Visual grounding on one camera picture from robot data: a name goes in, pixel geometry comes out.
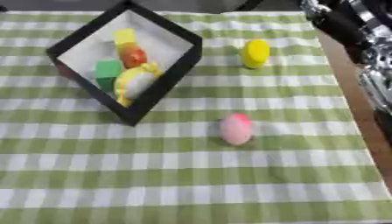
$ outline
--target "orange toy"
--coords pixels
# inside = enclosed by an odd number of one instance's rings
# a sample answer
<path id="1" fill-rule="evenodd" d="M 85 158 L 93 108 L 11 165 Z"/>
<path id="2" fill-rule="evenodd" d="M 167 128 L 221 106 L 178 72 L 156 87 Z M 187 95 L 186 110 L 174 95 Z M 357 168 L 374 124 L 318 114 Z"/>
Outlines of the orange toy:
<path id="1" fill-rule="evenodd" d="M 129 43 L 121 47 L 119 51 L 120 60 L 128 68 L 140 67 L 147 63 L 147 55 L 140 47 L 134 43 Z"/>

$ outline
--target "pink ball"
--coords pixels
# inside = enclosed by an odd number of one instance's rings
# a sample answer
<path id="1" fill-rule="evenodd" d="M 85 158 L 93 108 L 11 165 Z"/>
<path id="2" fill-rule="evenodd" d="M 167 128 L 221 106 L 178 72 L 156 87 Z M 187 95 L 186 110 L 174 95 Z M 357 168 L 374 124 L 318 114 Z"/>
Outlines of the pink ball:
<path id="1" fill-rule="evenodd" d="M 220 135 L 229 144 L 244 144 L 252 137 L 251 121 L 244 114 L 228 115 L 220 122 Z"/>

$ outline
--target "green cube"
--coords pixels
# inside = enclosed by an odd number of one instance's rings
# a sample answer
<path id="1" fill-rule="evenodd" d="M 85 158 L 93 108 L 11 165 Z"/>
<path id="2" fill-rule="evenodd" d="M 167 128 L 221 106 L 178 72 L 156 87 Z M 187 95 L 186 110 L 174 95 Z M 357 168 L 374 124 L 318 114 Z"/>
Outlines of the green cube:
<path id="1" fill-rule="evenodd" d="M 123 64 L 119 60 L 98 61 L 95 64 L 95 81 L 102 91 L 113 91 L 115 80 L 122 70 Z"/>

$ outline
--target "toy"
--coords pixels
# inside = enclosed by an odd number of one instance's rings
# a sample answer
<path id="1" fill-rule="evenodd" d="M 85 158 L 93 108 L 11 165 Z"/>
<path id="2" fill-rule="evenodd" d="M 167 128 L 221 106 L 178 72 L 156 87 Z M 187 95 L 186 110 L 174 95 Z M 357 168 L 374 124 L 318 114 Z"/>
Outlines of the toy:
<path id="1" fill-rule="evenodd" d="M 123 70 L 121 61 L 103 60 L 95 64 L 95 81 L 102 91 L 112 91 L 115 79 Z"/>
<path id="2" fill-rule="evenodd" d="M 119 51 L 119 57 L 126 68 L 140 67 L 147 63 L 147 55 L 135 44 L 126 44 Z"/>
<path id="3" fill-rule="evenodd" d="M 261 67 L 270 56 L 270 47 L 264 40 L 253 39 L 248 41 L 241 51 L 241 60 L 245 67 Z"/>
<path id="4" fill-rule="evenodd" d="M 135 41 L 133 29 L 115 32 L 115 48 L 125 68 L 139 67 L 147 63 L 147 55 Z"/>
<path id="5" fill-rule="evenodd" d="M 123 72 L 115 80 L 117 102 L 128 107 L 151 83 L 161 75 L 156 63 L 145 63 Z"/>
<path id="6" fill-rule="evenodd" d="M 135 32 L 133 29 L 122 29 L 115 32 L 115 49 L 121 51 L 123 46 L 135 44 Z"/>
<path id="7" fill-rule="evenodd" d="M 252 136 L 251 121 L 244 114 L 228 115 L 220 122 L 220 135 L 229 144 L 245 144 Z"/>

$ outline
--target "yellow toy cup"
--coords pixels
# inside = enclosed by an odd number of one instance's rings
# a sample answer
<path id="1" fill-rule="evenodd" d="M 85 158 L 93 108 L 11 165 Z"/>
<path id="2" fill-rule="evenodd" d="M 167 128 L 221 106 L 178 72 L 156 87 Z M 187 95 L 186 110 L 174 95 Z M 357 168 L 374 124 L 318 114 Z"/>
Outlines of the yellow toy cup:
<path id="1" fill-rule="evenodd" d="M 262 67 L 270 56 L 270 46 L 262 39 L 248 41 L 241 51 L 241 60 L 245 67 Z"/>

